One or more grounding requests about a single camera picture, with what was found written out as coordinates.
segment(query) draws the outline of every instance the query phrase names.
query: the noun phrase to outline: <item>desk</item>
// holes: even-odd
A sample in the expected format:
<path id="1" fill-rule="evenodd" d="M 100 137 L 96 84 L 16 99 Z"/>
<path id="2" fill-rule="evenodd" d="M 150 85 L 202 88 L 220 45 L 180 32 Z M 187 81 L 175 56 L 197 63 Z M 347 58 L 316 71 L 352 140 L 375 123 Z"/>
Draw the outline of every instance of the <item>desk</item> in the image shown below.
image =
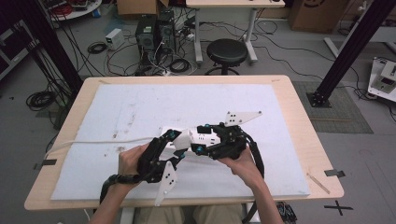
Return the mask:
<path id="1" fill-rule="evenodd" d="M 244 35 L 244 42 L 247 46 L 248 56 L 250 58 L 251 63 L 255 63 L 258 61 L 256 53 L 250 43 L 251 33 L 254 28 L 254 21 L 256 19 L 257 8 L 258 7 L 283 7 L 285 3 L 283 1 L 274 2 L 271 0 L 187 0 L 186 4 L 188 7 L 195 8 L 195 40 L 194 40 L 194 49 L 195 49 L 195 60 L 198 64 L 204 61 L 202 57 L 201 51 L 201 42 L 200 42 L 200 32 L 199 32 L 199 22 L 200 18 L 200 8 L 203 7 L 251 7 L 250 16 L 249 16 L 249 25 L 247 28 L 247 33 Z"/>
<path id="2" fill-rule="evenodd" d="M 269 84 L 273 87 L 282 110 L 283 117 L 290 132 L 300 164 L 305 173 L 310 173 L 317 180 L 306 176 L 311 194 L 297 200 L 340 198 L 344 190 L 336 176 L 327 177 L 323 171 L 331 170 L 332 165 L 324 151 L 312 124 L 306 115 L 296 91 L 286 76 L 241 76 L 241 77 L 95 77 L 84 82 L 73 107 L 67 116 L 54 147 L 66 141 L 74 140 L 79 125 L 87 113 L 96 90 L 100 85 L 107 84 Z M 52 201 L 50 199 L 64 164 L 69 147 L 49 154 L 48 159 L 56 159 L 55 165 L 44 166 L 30 191 L 25 208 L 27 210 L 50 210 L 68 208 L 92 208 L 98 206 L 97 201 Z M 327 193 L 317 184 L 330 191 Z M 247 203 L 248 199 L 226 198 L 216 200 L 216 203 Z M 167 205 L 206 204 L 207 199 L 173 200 Z M 152 202 L 127 200 L 121 206 L 152 206 Z"/>
<path id="3" fill-rule="evenodd" d="M 87 5 L 87 10 L 82 10 L 82 11 L 78 11 L 78 10 L 74 10 L 73 12 L 70 13 L 69 15 L 63 16 L 63 15 L 53 15 L 51 16 L 51 19 L 53 21 L 66 21 L 66 20 L 71 20 L 74 18 L 78 18 L 84 15 L 87 15 L 88 13 L 93 12 L 94 10 L 96 10 L 97 8 L 99 8 L 99 6 L 102 4 L 102 0 L 96 0 L 95 2 L 89 2 Z"/>

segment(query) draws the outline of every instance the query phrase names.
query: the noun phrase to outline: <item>black stool seat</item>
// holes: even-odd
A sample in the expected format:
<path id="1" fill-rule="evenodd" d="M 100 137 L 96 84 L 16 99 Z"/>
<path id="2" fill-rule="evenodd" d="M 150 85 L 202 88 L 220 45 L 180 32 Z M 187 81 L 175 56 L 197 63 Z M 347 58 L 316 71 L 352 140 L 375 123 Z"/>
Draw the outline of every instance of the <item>black stool seat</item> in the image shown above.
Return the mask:
<path id="1" fill-rule="evenodd" d="M 227 70 L 235 72 L 229 67 L 238 66 L 248 56 L 248 49 L 245 43 L 233 39 L 218 39 L 207 46 L 207 56 L 215 63 L 221 64 L 221 68 L 214 68 L 206 72 L 221 69 L 222 75 L 227 75 Z"/>

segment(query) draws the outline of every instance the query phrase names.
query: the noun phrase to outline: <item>black bracket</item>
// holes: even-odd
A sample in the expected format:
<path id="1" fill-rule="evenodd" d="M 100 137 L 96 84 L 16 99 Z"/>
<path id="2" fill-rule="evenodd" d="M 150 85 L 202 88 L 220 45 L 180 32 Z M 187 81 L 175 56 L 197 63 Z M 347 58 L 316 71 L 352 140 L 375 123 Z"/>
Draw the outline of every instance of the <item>black bracket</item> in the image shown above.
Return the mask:
<path id="1" fill-rule="evenodd" d="M 41 167 L 45 165 L 55 165 L 57 160 L 43 160 L 41 164 L 36 163 L 33 167 L 34 170 L 41 170 Z"/>
<path id="2" fill-rule="evenodd" d="M 319 107 L 319 108 L 332 108 L 332 104 L 329 100 L 326 101 L 318 101 L 317 96 L 313 92 L 307 92 L 306 97 L 308 97 L 309 104 L 312 107 Z"/>
<path id="3" fill-rule="evenodd" d="M 338 178 L 344 177 L 346 176 L 346 174 L 344 173 L 344 171 L 337 171 L 337 170 L 328 170 L 328 171 L 324 171 L 324 173 L 326 174 L 326 176 L 333 176 L 336 175 Z"/>

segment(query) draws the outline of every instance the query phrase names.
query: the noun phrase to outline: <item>cardboard box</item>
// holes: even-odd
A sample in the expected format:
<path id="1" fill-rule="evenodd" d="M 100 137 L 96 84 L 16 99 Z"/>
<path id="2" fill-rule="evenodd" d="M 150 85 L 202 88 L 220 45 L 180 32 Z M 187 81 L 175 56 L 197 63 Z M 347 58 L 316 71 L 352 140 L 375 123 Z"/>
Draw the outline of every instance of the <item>cardboard box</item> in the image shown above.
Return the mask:
<path id="1" fill-rule="evenodd" d="M 289 14 L 291 30 L 332 33 L 349 0 L 295 0 Z"/>
<path id="2" fill-rule="evenodd" d="M 120 15 L 159 14 L 162 7 L 168 7 L 169 0 L 118 0 Z"/>

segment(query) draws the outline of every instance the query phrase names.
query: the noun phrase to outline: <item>white robotic part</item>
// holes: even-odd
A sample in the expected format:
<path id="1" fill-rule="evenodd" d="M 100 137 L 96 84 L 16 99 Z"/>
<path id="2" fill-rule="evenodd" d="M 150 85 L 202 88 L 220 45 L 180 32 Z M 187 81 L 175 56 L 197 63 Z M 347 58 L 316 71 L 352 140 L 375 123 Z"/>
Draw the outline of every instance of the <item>white robotic part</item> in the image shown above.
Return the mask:
<path id="1" fill-rule="evenodd" d="M 188 148 L 188 151 L 192 153 L 191 143 L 203 144 L 207 145 L 208 147 L 220 143 L 220 139 L 215 133 L 198 133 L 196 127 L 189 128 L 187 130 L 181 130 L 180 128 L 164 126 L 161 134 L 164 134 L 169 129 L 180 131 L 181 134 L 172 143 L 168 143 L 168 145 L 166 145 L 166 148 L 168 149 L 180 150 Z"/>
<path id="2" fill-rule="evenodd" d="M 225 118 L 224 125 L 231 127 L 246 123 L 262 115 L 261 111 L 258 112 L 228 112 Z"/>
<path id="3" fill-rule="evenodd" d="M 181 134 L 173 141 L 175 150 L 191 147 L 192 133 L 189 129 L 181 131 Z"/>
<path id="4" fill-rule="evenodd" d="M 210 147 L 212 145 L 220 143 L 220 139 L 218 138 L 216 133 L 198 133 L 196 128 L 191 130 L 192 133 L 192 142 L 195 144 L 202 144 Z"/>
<path id="5" fill-rule="evenodd" d="M 160 206 L 161 202 L 165 198 L 166 194 L 171 191 L 177 182 L 176 171 L 172 165 L 172 162 L 168 161 L 163 171 L 163 178 L 161 179 L 160 189 L 158 190 L 157 197 L 155 198 L 155 206 Z"/>

